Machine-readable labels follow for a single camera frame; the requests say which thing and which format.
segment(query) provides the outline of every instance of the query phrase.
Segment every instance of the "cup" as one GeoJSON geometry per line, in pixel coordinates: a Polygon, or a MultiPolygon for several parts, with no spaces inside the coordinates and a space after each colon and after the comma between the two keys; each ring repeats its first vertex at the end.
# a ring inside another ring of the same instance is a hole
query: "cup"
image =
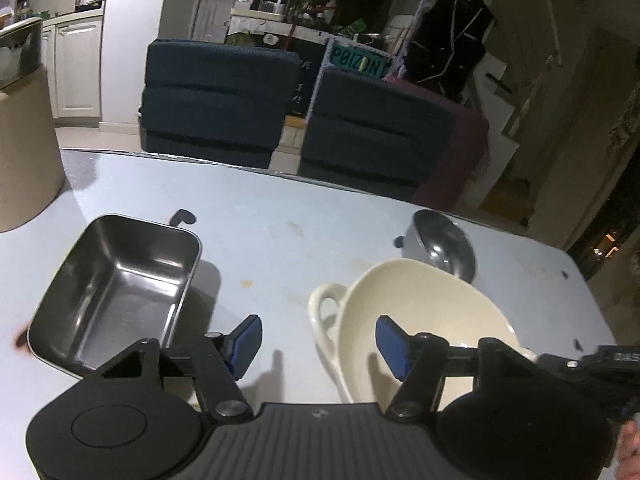
{"type": "MultiPolygon", "coordinates": [[[[392,260],[375,266],[348,288],[321,285],[309,297],[311,330],[325,367],[343,402],[377,402],[384,410],[400,386],[376,348],[379,316],[388,315],[408,334],[430,332],[452,346],[475,348],[482,337],[495,337],[521,354],[509,321],[480,292],[459,278],[427,264],[392,260]],[[331,326],[322,319],[322,302],[334,300],[331,326]]],[[[447,378],[440,410],[472,390],[473,378],[447,378]]]]}

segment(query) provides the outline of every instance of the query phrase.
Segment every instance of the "kitchen counter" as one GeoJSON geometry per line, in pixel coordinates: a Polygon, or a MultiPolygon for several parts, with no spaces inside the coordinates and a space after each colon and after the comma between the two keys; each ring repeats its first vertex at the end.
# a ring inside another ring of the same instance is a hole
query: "kitchen counter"
{"type": "MultiPolygon", "coordinates": [[[[106,213],[168,222],[183,208],[196,216],[187,228],[203,252],[191,290],[201,305],[214,304],[209,329],[227,332],[248,314],[262,317],[262,348],[239,383],[252,405],[339,402],[314,347],[306,300],[321,283],[349,285],[369,267],[399,258],[393,240],[417,206],[170,156],[62,154],[68,184],[60,196],[28,224],[0,234],[0,478],[36,478],[24,447],[27,425],[75,382],[29,353],[24,330],[76,239],[106,213]]],[[[574,338],[587,352],[614,343],[569,256],[458,224],[476,250],[472,285],[503,311],[523,346],[578,358],[574,338]]]]}
{"type": "Polygon", "coordinates": [[[101,7],[100,9],[85,10],[84,12],[70,12],[69,14],[63,14],[62,16],[56,16],[55,18],[44,20],[42,22],[42,27],[50,27],[51,25],[59,25],[60,23],[73,22],[75,20],[82,20],[83,18],[93,18],[94,16],[101,16],[103,14],[104,7],[101,7]]]}

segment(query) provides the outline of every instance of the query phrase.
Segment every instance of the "rectangular stainless steel container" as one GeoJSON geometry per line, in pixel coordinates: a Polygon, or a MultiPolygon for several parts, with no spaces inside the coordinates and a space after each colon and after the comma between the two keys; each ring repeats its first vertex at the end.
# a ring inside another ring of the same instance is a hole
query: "rectangular stainless steel container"
{"type": "Polygon", "coordinates": [[[201,251],[184,229],[114,214],[95,219],[33,317],[31,351],[84,376],[140,338],[169,346],[201,251]]]}

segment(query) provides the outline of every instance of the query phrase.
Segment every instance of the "screw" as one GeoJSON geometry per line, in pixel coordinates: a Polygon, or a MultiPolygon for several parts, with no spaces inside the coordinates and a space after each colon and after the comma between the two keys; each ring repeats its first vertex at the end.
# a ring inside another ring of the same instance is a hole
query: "screw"
{"type": "Polygon", "coordinates": [[[391,406],[391,412],[400,418],[414,418],[422,413],[422,406],[417,402],[398,402],[391,406]]]}
{"type": "Polygon", "coordinates": [[[216,413],[222,416],[240,416],[248,409],[241,400],[223,400],[216,406],[216,413]]]}

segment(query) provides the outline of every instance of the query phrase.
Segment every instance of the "kitchen cabinet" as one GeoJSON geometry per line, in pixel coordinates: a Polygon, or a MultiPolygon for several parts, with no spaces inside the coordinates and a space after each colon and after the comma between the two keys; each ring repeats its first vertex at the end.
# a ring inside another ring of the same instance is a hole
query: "kitchen cabinet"
{"type": "Polygon", "coordinates": [[[49,82],[49,101],[53,118],[58,118],[58,98],[56,97],[56,27],[44,27],[42,29],[42,44],[40,47],[40,60],[47,69],[49,82]]]}
{"type": "Polygon", "coordinates": [[[55,93],[59,117],[100,117],[102,18],[56,25],[55,93]]]}

